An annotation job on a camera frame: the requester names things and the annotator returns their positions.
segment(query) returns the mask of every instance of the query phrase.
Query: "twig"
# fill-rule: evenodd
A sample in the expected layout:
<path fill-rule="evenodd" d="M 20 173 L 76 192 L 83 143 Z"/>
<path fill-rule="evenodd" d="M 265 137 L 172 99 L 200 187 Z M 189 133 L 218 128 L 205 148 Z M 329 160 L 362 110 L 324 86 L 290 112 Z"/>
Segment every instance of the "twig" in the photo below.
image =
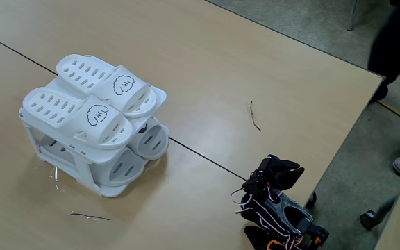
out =
<path fill-rule="evenodd" d="M 249 104 L 249 110 L 251 111 L 251 119 L 253 120 L 254 126 L 255 126 L 260 132 L 262 132 L 262 130 L 261 130 L 259 127 L 257 127 L 256 122 L 254 121 L 253 101 L 251 101 L 251 104 Z"/>
<path fill-rule="evenodd" d="M 72 215 L 81 215 L 81 216 L 84 216 L 84 217 L 87 217 L 87 218 L 97 218 L 97 219 L 111 220 L 111 218 L 105 218 L 105 217 L 94 216 L 94 215 L 85 215 L 85 214 L 82 214 L 82 213 L 79 213 L 79 212 L 78 213 L 77 212 L 73 212 L 69 216 L 72 216 Z"/>

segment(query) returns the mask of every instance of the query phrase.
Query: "gray floor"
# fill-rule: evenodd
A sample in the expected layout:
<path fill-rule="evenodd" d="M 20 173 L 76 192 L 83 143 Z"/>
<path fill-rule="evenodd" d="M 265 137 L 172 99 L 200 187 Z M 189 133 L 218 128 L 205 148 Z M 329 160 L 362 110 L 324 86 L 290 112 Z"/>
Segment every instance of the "gray floor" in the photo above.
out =
<path fill-rule="evenodd" d="M 366 68 L 369 49 L 393 7 L 359 0 L 354 30 L 349 0 L 211 0 L 236 14 Z M 384 100 L 400 111 L 400 77 Z M 359 215 L 400 192 L 391 162 L 400 156 L 400 117 L 377 103 L 366 107 L 317 186 L 311 210 L 330 231 L 322 249 L 373 249 L 383 225 L 365 230 Z"/>

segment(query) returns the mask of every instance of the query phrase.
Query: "black shoe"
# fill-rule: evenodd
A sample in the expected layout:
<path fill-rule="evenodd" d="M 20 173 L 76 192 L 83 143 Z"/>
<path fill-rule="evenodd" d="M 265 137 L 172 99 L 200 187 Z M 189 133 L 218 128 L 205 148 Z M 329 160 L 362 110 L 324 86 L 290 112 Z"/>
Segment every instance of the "black shoe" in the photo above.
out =
<path fill-rule="evenodd" d="M 387 94 L 388 94 L 388 86 L 384 85 L 379 86 L 376 93 L 374 93 L 373 97 L 369 100 L 368 104 L 384 99 L 387 96 Z"/>

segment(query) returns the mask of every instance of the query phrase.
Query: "yellow cable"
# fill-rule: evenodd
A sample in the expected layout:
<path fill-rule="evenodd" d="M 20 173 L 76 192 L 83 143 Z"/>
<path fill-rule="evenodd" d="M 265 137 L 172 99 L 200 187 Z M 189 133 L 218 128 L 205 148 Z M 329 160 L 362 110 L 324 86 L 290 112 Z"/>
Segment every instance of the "yellow cable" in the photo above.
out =
<path fill-rule="evenodd" d="M 377 101 L 379 104 L 381 104 L 382 106 L 388 108 L 391 112 L 393 112 L 394 114 L 400 116 L 400 112 L 398 110 L 395 110 L 392 106 L 382 102 L 382 101 Z"/>

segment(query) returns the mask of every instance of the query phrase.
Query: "cartoon dog face print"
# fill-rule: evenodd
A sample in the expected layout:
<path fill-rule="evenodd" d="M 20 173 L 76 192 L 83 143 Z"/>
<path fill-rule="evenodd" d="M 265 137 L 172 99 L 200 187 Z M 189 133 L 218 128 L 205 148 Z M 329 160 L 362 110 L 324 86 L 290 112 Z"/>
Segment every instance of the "cartoon dog face print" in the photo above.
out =
<path fill-rule="evenodd" d="M 130 76 L 118 76 L 114 81 L 114 91 L 117 95 L 122 95 L 125 92 L 128 92 L 131 88 L 135 80 Z"/>
<path fill-rule="evenodd" d="M 93 105 L 89 108 L 87 114 L 87 121 L 91 126 L 96 126 L 108 116 L 108 107 L 103 105 Z"/>

